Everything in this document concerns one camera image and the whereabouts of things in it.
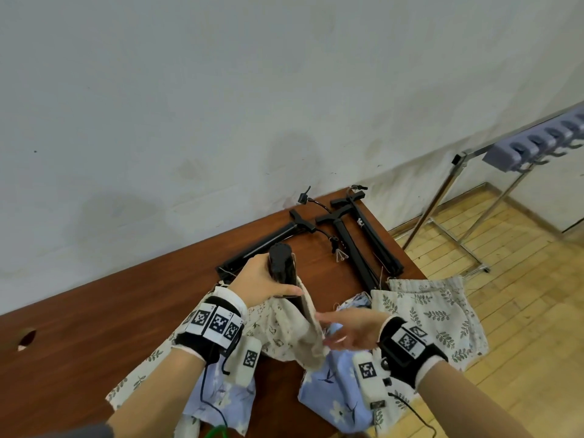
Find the beige printed cloth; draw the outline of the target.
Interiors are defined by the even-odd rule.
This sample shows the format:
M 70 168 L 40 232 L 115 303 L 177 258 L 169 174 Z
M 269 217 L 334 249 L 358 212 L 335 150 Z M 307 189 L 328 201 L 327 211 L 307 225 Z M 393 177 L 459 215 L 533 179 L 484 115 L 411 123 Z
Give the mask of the beige printed cloth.
M 278 361 L 296 361 L 307 371 L 317 371 L 325 363 L 329 348 L 324 331 L 316 320 L 312 298 L 298 277 L 302 289 L 301 309 L 290 298 L 270 298 L 248 309 L 244 335 L 260 340 L 262 353 Z

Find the person's left forearm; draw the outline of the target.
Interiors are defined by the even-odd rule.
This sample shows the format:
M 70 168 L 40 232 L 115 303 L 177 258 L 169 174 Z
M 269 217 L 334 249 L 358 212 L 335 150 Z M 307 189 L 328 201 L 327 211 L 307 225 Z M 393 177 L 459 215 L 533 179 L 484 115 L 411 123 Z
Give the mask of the person's left forearm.
M 192 351 L 172 348 L 108 419 L 113 438 L 172 438 L 205 366 Z

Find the person's right hand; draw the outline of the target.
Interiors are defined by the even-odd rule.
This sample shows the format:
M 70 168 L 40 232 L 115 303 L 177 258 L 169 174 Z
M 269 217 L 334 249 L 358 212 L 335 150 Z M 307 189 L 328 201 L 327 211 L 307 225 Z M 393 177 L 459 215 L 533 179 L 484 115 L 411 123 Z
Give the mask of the person's right hand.
M 360 322 L 361 329 L 358 336 L 360 349 L 357 351 L 373 350 L 377 346 L 383 327 L 391 318 L 391 316 L 387 313 L 375 311 L 369 308 L 360 309 L 361 309 Z

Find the row of purple hangers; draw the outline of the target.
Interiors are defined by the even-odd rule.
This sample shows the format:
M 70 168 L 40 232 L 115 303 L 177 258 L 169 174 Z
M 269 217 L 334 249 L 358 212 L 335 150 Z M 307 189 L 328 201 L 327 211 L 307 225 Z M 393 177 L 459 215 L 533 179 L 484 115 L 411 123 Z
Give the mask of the row of purple hangers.
M 568 149 L 580 147 L 584 147 L 584 103 L 501 139 L 486 151 L 482 160 L 503 173 L 522 173 L 526 164 L 543 165 L 548 162 L 546 156 L 561 157 Z

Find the metal clothes rack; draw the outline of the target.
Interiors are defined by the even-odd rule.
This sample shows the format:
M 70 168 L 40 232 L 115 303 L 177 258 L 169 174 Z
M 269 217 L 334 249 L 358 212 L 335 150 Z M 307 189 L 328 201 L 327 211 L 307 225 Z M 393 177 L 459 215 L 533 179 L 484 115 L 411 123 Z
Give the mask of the metal clothes rack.
M 513 172 L 517 173 L 517 178 L 511 183 L 508 188 L 499 193 L 497 198 L 489 205 L 489 207 L 480 214 L 478 219 L 471 225 L 470 228 L 463 233 L 463 235 L 454 235 L 449 229 L 447 229 L 443 224 L 438 223 L 434 218 L 434 214 L 437 212 L 438 206 L 442 203 L 443 199 L 449 192 L 449 190 L 454 186 L 458 177 L 462 174 L 463 170 L 468 166 L 468 164 L 478 156 L 482 155 L 484 157 L 486 151 L 492 146 L 493 144 L 487 145 L 480 149 L 468 149 L 460 154 L 457 154 L 453 159 L 453 167 L 451 168 L 449 174 L 447 175 L 444 182 L 439 187 L 437 193 L 432 198 L 430 204 L 428 205 L 427 209 L 423 211 L 421 216 L 416 221 L 415 226 L 412 229 L 409 229 L 404 233 L 404 235 L 408 235 L 407 240 L 405 241 L 403 248 L 406 249 L 410 246 L 413 240 L 418 235 L 418 232 L 422 227 L 426 224 L 430 224 L 434 228 L 436 228 L 440 235 L 444 236 L 447 241 L 454 243 L 454 245 L 459 249 L 462 250 L 464 254 L 471 257 L 471 259 L 475 262 L 475 267 L 468 269 L 464 272 L 464 279 L 470 279 L 474 277 L 480 272 L 490 273 L 491 266 L 485 263 L 472 249 L 470 249 L 465 241 L 466 239 L 478 229 L 487 219 L 491 216 L 491 214 L 504 202 L 507 196 L 515 190 L 515 188 L 524 180 L 524 178 L 531 173 L 531 171 L 537 166 L 536 164 L 526 164 L 522 167 L 524 172 Z

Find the white leaf-print cloth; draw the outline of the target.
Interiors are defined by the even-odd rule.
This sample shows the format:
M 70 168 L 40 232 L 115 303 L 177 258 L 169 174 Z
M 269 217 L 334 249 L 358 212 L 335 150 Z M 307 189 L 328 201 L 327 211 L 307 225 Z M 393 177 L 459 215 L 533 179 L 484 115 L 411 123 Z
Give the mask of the white leaf-print cloth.
M 170 353 L 177 334 L 177 328 L 165 341 L 158 346 L 148 357 L 118 383 L 106 396 L 106 401 L 113 411 L 117 411 L 128 397 L 148 378 L 159 366 L 160 362 Z
M 371 306 L 397 315 L 429 334 L 458 370 L 489 352 L 477 314 L 467 300 L 464 280 L 388 280 L 389 290 L 371 290 Z

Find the person's right forearm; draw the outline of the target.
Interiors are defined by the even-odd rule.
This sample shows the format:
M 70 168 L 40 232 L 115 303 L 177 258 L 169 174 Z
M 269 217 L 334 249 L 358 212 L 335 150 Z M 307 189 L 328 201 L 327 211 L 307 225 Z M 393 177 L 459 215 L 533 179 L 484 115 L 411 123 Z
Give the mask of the person's right forearm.
M 534 438 L 448 362 L 429 359 L 416 389 L 448 438 Z

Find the black wristband with marker tags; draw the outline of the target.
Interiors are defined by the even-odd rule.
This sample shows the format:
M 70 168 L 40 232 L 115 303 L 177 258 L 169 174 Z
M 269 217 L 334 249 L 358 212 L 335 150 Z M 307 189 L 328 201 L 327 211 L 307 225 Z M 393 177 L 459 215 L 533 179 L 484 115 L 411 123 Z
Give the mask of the black wristband with marker tags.
M 237 346 L 247 321 L 248 308 L 227 287 L 217 286 L 195 308 L 172 343 L 206 364 L 215 364 Z
M 414 390 L 433 366 L 449 361 L 429 333 L 399 316 L 390 316 L 382 324 L 377 345 L 392 377 Z

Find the person's left hand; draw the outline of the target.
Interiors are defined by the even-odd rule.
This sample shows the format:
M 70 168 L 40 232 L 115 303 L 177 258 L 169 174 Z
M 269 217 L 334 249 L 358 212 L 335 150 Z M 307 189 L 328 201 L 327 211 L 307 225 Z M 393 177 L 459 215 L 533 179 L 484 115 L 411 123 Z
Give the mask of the person's left hand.
M 241 272 L 229 285 L 229 289 L 245 303 L 247 308 L 255 307 L 272 297 L 273 286 L 293 286 L 280 284 L 269 274 L 269 254 L 259 254 L 248 260 Z

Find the blue floral cloth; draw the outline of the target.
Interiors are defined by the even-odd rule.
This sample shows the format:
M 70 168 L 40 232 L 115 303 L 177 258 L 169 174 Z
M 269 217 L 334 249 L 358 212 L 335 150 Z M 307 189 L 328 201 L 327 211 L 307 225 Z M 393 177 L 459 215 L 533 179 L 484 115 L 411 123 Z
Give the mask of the blue floral cloth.
M 394 283 L 391 291 L 363 292 L 346 300 L 336 311 L 347 308 L 368 308 L 397 314 L 406 321 L 419 320 L 420 307 L 425 303 L 415 294 L 417 287 L 405 287 L 405 280 Z M 298 400 L 344 434 L 366 432 L 370 427 L 383 434 L 397 423 L 406 410 L 398 399 L 390 397 L 386 411 L 371 411 L 364 404 L 354 373 L 351 351 L 332 351 L 317 371 L 306 371 Z
M 201 375 L 187 401 L 183 415 L 212 426 L 227 424 L 229 429 L 246 436 L 251 419 L 256 384 L 244 388 L 228 383 L 219 368 L 211 366 Z

